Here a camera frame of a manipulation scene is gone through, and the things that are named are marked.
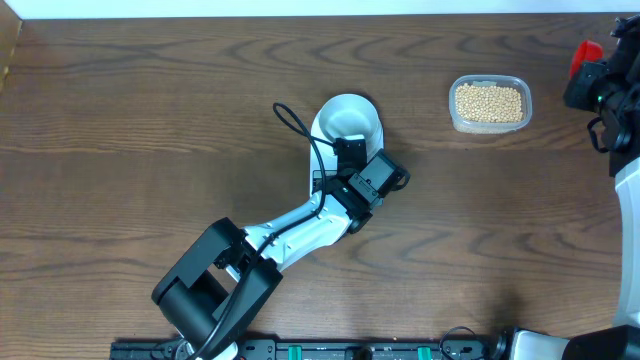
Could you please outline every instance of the white background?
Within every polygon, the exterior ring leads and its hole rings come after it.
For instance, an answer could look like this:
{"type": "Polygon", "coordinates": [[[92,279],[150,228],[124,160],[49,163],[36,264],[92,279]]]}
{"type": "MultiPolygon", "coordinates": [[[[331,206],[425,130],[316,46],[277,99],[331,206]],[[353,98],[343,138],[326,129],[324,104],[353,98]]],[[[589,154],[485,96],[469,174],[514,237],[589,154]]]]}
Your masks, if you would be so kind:
{"type": "Polygon", "coordinates": [[[5,0],[24,20],[72,18],[640,12],[640,0],[5,0]]]}

